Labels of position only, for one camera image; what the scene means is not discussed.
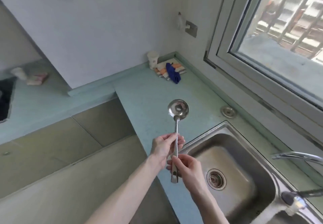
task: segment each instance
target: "person's right hand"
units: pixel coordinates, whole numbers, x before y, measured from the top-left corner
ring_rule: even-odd
[[[167,161],[166,168],[169,171],[172,170],[173,162],[179,170],[178,176],[183,178],[184,185],[191,195],[197,197],[209,191],[200,161],[187,154],[179,154],[178,157],[172,156],[172,159]]]

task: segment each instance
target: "forearm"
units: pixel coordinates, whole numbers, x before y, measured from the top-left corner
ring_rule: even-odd
[[[160,170],[149,156],[91,216],[86,224],[128,224]]]
[[[209,191],[192,196],[192,198],[200,211],[204,224],[229,224]]]

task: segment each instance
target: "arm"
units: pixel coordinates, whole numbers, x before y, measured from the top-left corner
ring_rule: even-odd
[[[166,158],[173,150],[176,134],[159,136],[153,140],[150,156],[135,170],[85,224],[129,224],[145,197],[153,180],[166,165]],[[178,136],[179,148],[185,142]]]
[[[192,199],[200,211],[203,223],[229,224],[206,185],[201,163],[192,156],[179,154],[178,158],[172,156],[172,160],[167,161],[167,164],[169,164],[168,170],[172,168],[172,161],[179,169],[179,176],[183,178],[186,188],[191,193]]]

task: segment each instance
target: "electrical outlet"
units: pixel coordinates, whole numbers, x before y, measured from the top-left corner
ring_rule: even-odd
[[[186,26],[190,26],[190,28],[188,29],[185,29],[185,32],[190,34],[191,36],[193,36],[194,38],[196,38],[196,35],[197,35],[197,26],[195,24],[193,24],[192,22],[190,21],[187,21],[186,20]]]

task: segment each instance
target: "cloth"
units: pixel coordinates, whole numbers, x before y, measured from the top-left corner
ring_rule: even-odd
[[[176,59],[172,58],[172,59],[169,59],[167,61],[157,64],[157,66],[155,68],[155,73],[159,77],[164,77],[165,79],[170,80],[167,70],[166,70],[166,63],[172,63],[172,66],[175,68],[175,71],[179,72],[180,75],[187,72],[186,68],[184,68],[180,63],[178,63],[178,61]]]
[[[169,78],[175,83],[178,84],[181,80],[181,76],[179,72],[175,71],[175,68],[170,63],[166,63],[166,70]]]

